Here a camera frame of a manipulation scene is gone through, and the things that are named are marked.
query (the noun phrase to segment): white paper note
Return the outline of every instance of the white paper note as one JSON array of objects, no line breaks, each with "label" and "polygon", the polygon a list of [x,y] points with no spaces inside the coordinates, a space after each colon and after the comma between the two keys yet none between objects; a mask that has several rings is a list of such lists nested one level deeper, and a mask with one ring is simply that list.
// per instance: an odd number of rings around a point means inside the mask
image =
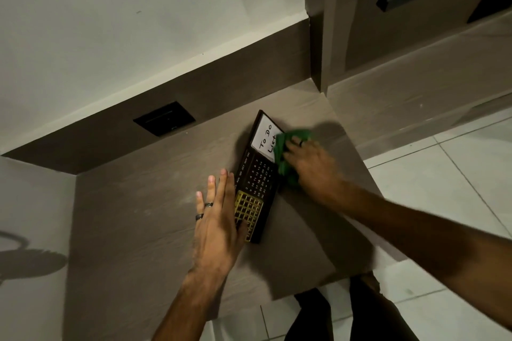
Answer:
[{"label": "white paper note", "polygon": [[251,146],[274,163],[275,136],[282,131],[267,116],[263,115],[254,134]]}]

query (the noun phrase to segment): black pants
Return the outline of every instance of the black pants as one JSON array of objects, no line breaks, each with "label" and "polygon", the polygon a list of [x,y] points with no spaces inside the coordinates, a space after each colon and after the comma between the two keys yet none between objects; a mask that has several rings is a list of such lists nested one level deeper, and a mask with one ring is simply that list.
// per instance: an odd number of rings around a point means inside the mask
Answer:
[{"label": "black pants", "polygon": [[[331,306],[316,288],[295,295],[301,310],[285,341],[332,341]],[[359,277],[350,279],[353,323],[350,341],[378,338],[418,341],[396,306]]]}]

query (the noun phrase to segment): hand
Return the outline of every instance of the hand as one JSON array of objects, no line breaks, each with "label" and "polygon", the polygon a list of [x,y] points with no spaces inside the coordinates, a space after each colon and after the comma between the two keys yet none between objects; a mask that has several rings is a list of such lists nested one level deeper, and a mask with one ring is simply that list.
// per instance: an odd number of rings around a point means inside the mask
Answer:
[{"label": "hand", "polygon": [[289,152],[283,153],[285,160],[298,173],[298,182],[316,202],[333,207],[339,199],[338,190],[343,179],[336,170],[334,158],[317,141],[304,141],[294,136],[286,141]]},{"label": "hand", "polygon": [[245,221],[238,231],[234,225],[234,197],[234,175],[228,175],[225,169],[221,170],[217,189],[215,177],[208,177],[206,202],[214,206],[205,208],[203,194],[196,194],[197,213],[204,213],[204,217],[195,223],[194,268],[222,281],[233,268],[247,236]]}]

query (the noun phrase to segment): desk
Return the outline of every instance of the desk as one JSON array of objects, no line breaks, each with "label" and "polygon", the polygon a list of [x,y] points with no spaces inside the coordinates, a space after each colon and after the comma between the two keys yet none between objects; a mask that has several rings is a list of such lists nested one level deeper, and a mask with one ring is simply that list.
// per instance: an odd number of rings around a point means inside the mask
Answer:
[{"label": "desk", "polygon": [[[77,178],[64,340],[145,341],[191,266],[195,191],[237,168],[259,109],[310,128],[344,174],[378,193],[326,97],[309,79]],[[210,316],[224,316],[402,260],[367,229],[281,189],[260,244],[247,244]]]}]

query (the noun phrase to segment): green cloth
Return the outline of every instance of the green cloth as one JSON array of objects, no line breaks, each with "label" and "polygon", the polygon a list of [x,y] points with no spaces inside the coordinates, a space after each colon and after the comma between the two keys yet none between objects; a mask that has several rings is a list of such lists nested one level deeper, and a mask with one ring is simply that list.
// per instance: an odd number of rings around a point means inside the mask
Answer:
[{"label": "green cloth", "polygon": [[275,163],[278,164],[278,172],[285,177],[286,182],[293,187],[298,187],[298,174],[290,163],[286,162],[283,158],[283,153],[288,151],[285,145],[286,140],[291,140],[293,136],[297,136],[300,140],[308,140],[311,138],[311,131],[309,130],[293,130],[278,134],[275,137],[274,145],[274,158]]}]

